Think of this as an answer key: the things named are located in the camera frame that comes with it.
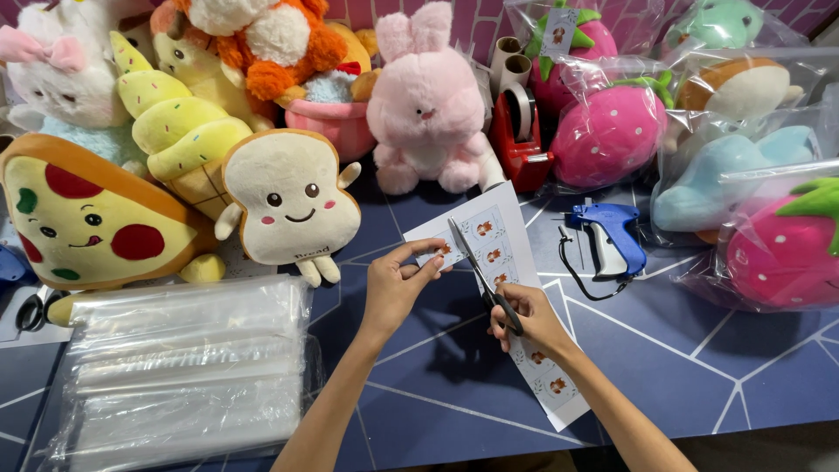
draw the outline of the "plastic bag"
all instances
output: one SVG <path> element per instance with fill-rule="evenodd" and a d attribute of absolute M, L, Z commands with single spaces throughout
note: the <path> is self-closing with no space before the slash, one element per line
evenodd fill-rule
<path fill-rule="evenodd" d="M 323 386 L 310 307 L 309 285 L 287 275 L 83 296 L 39 471 L 145 469 L 288 439 Z"/>
<path fill-rule="evenodd" d="M 640 56 L 555 59 L 577 101 L 562 112 L 550 144 L 556 183 L 543 191 L 577 194 L 637 178 L 666 130 L 670 71 Z"/>
<path fill-rule="evenodd" d="M 670 25 L 661 57 L 686 40 L 703 49 L 806 47 L 807 38 L 748 0 L 698 0 Z"/>
<path fill-rule="evenodd" d="M 664 0 L 633 4 L 633 14 L 624 12 L 619 0 L 504 0 L 510 23 L 519 43 L 527 45 L 524 55 L 533 61 L 528 88 L 533 92 L 539 116 L 555 121 L 573 96 L 562 82 L 562 65 L 550 57 L 539 57 L 548 12 L 552 8 L 584 8 L 573 33 L 569 55 L 595 60 L 614 55 L 647 55 L 664 22 Z"/>
<path fill-rule="evenodd" d="M 839 48 L 690 50 L 672 68 L 681 71 L 671 90 L 675 108 L 720 113 L 733 121 L 795 108 L 839 66 Z M 674 152 L 685 128 L 671 123 L 664 138 Z"/>
<path fill-rule="evenodd" d="M 736 205 L 717 248 L 671 280 L 717 305 L 751 312 L 839 305 L 839 160 L 729 173 Z"/>
<path fill-rule="evenodd" d="M 715 243 L 720 225 L 731 217 L 728 208 L 742 201 L 723 198 L 720 174 L 836 157 L 837 101 L 839 84 L 831 84 L 822 102 L 810 107 L 742 122 L 715 113 L 688 117 L 684 123 L 696 126 L 690 137 L 672 155 L 659 152 L 660 181 L 650 199 L 645 236 L 664 246 Z M 739 188 L 747 197 L 748 186 Z"/>

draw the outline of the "hand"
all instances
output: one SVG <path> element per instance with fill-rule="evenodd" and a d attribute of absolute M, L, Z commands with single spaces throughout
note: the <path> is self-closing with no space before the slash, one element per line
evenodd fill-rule
<path fill-rule="evenodd" d="M 423 265 L 402 265 L 412 254 L 442 247 L 445 239 L 421 239 L 405 243 L 370 264 L 367 270 L 367 305 L 359 333 L 384 344 L 408 316 L 417 296 L 430 281 L 440 278 L 443 256 Z"/>
<path fill-rule="evenodd" d="M 519 314 L 524 337 L 537 349 L 545 353 L 559 354 L 564 352 L 566 347 L 574 345 L 574 341 L 562 327 L 560 319 L 556 317 L 542 289 L 515 284 L 498 284 L 495 292 L 506 298 L 513 310 Z M 513 324 L 501 307 L 493 307 L 490 312 L 491 326 L 487 329 L 487 334 L 499 339 L 501 350 L 506 353 L 510 350 L 509 329 L 501 328 L 499 323 L 505 326 Z"/>

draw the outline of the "tape dispenser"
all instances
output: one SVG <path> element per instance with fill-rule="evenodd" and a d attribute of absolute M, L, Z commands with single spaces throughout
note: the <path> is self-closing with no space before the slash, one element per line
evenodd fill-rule
<path fill-rule="evenodd" d="M 493 115 L 489 142 L 504 174 L 516 191 L 539 190 L 554 163 L 554 154 L 542 152 L 533 93 L 517 82 L 503 85 Z"/>

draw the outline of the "pink basket plush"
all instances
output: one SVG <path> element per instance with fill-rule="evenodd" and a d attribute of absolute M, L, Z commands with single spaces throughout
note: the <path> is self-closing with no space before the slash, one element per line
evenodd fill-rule
<path fill-rule="evenodd" d="M 315 103 L 292 100 L 285 125 L 323 134 L 335 146 L 342 164 L 359 160 L 376 145 L 367 126 L 367 104 Z"/>

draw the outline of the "scissors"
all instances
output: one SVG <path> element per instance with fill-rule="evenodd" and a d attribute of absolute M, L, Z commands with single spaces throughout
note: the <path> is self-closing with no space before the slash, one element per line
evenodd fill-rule
<path fill-rule="evenodd" d="M 50 322 L 47 319 L 50 306 L 70 295 L 68 291 L 53 290 L 50 296 L 47 296 L 48 289 L 49 287 L 42 286 L 37 293 L 23 301 L 18 308 L 18 315 L 14 318 L 14 327 L 18 331 L 38 331 L 43 328 L 46 323 Z"/>
<path fill-rule="evenodd" d="M 477 264 L 475 253 L 472 252 L 472 248 L 469 247 L 469 243 L 466 242 L 466 237 L 461 231 L 461 227 L 457 226 L 457 222 L 453 217 L 449 217 L 449 226 L 451 227 L 451 232 L 455 234 L 457 239 L 460 241 L 460 246 L 466 250 L 466 258 L 469 259 L 469 263 L 472 264 L 472 268 L 475 270 L 477 278 L 481 280 L 481 284 L 483 285 L 483 302 L 487 305 L 487 309 L 492 310 L 492 307 L 495 307 L 496 305 L 500 306 L 507 317 L 513 322 L 513 326 L 510 327 L 510 329 L 513 330 L 513 333 L 515 333 L 516 336 L 523 335 L 524 328 L 522 328 L 522 322 L 519 321 L 519 314 L 513 310 L 513 307 L 510 306 L 506 298 L 495 293 L 495 290 L 493 290 L 489 285 L 487 277 L 483 275 L 483 270 L 481 270 L 481 267 Z"/>

